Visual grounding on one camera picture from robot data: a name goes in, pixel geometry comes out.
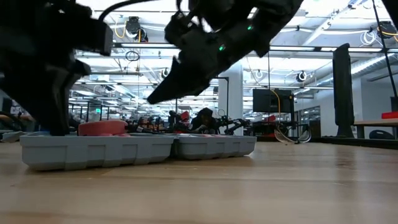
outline red object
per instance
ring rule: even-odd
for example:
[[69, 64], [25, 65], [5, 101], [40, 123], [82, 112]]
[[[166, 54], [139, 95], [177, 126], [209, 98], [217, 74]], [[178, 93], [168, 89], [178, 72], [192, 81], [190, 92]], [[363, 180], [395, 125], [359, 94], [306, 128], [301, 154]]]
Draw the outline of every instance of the red object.
[[271, 115], [268, 118], [264, 119], [264, 121], [267, 121], [267, 122], [274, 122], [275, 120], [276, 120], [275, 115]]
[[126, 133], [124, 121], [95, 121], [79, 125], [79, 136], [114, 136]]
[[392, 119], [392, 118], [398, 118], [398, 111], [381, 114], [381, 119]]
[[189, 120], [189, 112], [185, 111], [184, 113], [182, 113], [181, 119], [182, 119], [182, 121], [188, 121]]

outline gray plastic tray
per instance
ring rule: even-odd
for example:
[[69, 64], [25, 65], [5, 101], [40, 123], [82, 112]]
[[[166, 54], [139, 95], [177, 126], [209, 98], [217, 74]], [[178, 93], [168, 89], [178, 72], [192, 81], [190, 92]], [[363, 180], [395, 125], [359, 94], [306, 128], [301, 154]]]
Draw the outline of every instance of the gray plastic tray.
[[77, 170], [162, 162], [170, 155], [173, 137], [21, 136], [22, 161], [34, 170]]
[[174, 153], [190, 160], [240, 157], [252, 153], [256, 141], [252, 136], [179, 136]]

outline white column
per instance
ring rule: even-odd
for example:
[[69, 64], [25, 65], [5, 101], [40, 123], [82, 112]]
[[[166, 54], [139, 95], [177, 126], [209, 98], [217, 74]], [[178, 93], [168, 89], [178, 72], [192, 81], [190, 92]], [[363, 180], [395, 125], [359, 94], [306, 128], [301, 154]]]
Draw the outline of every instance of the white column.
[[[218, 109], [227, 111], [227, 97], [228, 101], [228, 116], [231, 119], [238, 119], [243, 117], [243, 70], [240, 62], [236, 62], [227, 71], [221, 73], [219, 77], [229, 78], [229, 93], [227, 93], [226, 80], [218, 80]], [[221, 133], [224, 133], [225, 128], [220, 128]], [[243, 135], [243, 128], [235, 131], [235, 135]]]

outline wooden tabletop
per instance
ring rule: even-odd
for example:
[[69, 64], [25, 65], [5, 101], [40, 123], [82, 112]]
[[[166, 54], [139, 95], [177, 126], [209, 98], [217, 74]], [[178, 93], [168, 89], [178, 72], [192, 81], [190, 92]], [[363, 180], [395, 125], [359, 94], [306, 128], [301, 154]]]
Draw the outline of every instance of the wooden tabletop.
[[[10, 118], [7, 117], [6, 115], [0, 114], [0, 119], [10, 119]], [[21, 115], [21, 119], [28, 120], [28, 121], [34, 121], [34, 118], [31, 115]]]
[[380, 120], [376, 120], [376, 121], [355, 121], [354, 125], [357, 125], [357, 126], [377, 126], [377, 127], [398, 126], [398, 118], [380, 119]]
[[32, 172], [0, 144], [4, 224], [396, 224], [398, 151], [260, 142], [249, 157]]

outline chair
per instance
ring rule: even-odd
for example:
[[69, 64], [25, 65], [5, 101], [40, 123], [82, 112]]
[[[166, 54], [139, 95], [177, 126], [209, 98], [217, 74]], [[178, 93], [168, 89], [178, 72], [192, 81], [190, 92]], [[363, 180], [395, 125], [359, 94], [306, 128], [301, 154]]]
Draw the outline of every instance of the chair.
[[374, 130], [369, 133], [369, 139], [389, 139], [395, 140], [395, 137], [388, 133], [387, 131], [383, 130]]

